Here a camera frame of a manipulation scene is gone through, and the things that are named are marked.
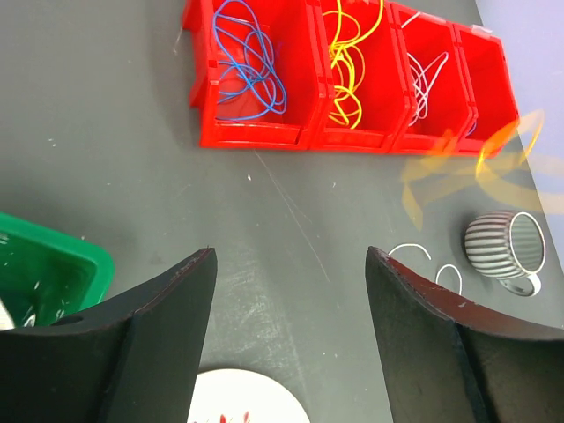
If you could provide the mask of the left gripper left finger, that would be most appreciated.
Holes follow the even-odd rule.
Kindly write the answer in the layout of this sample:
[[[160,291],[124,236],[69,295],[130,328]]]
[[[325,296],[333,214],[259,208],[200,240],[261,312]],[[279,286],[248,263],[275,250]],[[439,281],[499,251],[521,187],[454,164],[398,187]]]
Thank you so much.
[[[199,249],[49,326],[3,331],[2,421],[186,421],[217,271]]]

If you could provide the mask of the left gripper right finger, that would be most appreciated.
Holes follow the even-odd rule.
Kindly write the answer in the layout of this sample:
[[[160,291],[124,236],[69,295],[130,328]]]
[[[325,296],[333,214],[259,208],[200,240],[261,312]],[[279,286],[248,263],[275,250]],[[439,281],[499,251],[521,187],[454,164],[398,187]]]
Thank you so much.
[[[563,331],[504,315],[367,250],[367,295],[396,422],[561,422]]]

